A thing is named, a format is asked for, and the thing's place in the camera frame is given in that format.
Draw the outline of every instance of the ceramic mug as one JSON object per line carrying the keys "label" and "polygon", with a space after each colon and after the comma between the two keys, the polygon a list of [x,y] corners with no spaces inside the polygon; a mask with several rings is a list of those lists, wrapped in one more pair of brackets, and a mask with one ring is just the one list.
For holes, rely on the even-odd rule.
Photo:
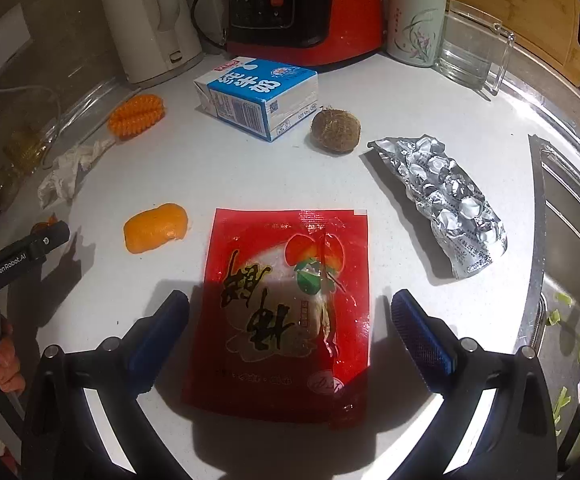
{"label": "ceramic mug", "polygon": [[446,0],[390,0],[390,56],[416,66],[433,66],[446,13]]}

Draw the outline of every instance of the red snack bag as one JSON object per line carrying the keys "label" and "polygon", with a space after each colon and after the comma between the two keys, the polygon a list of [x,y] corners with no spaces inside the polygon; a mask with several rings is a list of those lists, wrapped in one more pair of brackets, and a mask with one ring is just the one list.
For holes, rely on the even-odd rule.
{"label": "red snack bag", "polygon": [[365,214],[218,209],[184,400],[263,420],[358,423],[368,281]]}

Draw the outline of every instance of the finger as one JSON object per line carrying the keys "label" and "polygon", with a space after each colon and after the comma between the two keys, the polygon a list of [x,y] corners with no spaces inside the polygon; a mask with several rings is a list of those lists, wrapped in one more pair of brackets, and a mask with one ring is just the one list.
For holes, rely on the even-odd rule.
{"label": "finger", "polygon": [[0,364],[0,384],[5,384],[21,370],[21,362],[17,357],[11,362],[9,366]]}
{"label": "finger", "polygon": [[3,335],[12,335],[12,323],[1,316],[1,333]]}
{"label": "finger", "polygon": [[26,380],[23,378],[23,375],[17,374],[8,382],[0,384],[0,388],[5,394],[9,394],[10,392],[17,392],[20,394],[26,389]]}
{"label": "finger", "polygon": [[7,367],[16,359],[14,343],[10,336],[6,336],[0,341],[0,364]]}

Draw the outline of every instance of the crumpled aluminum foil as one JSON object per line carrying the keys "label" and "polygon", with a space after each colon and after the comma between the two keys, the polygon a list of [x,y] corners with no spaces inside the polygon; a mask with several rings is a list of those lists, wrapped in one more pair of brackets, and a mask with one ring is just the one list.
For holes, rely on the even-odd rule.
{"label": "crumpled aluminum foil", "polygon": [[473,276],[508,248],[503,222],[481,190],[444,153],[434,137],[370,142],[385,165],[406,186],[408,198],[430,220],[436,241],[452,262],[457,279]]}

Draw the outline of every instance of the glass pitcher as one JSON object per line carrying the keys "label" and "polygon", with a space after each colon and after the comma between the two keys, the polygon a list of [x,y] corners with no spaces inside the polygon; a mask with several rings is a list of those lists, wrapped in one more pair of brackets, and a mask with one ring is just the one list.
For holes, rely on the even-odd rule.
{"label": "glass pitcher", "polygon": [[[436,66],[459,84],[478,91],[485,87],[497,95],[514,44],[515,33],[501,20],[450,0]],[[496,70],[494,75],[490,75],[491,69]]]}

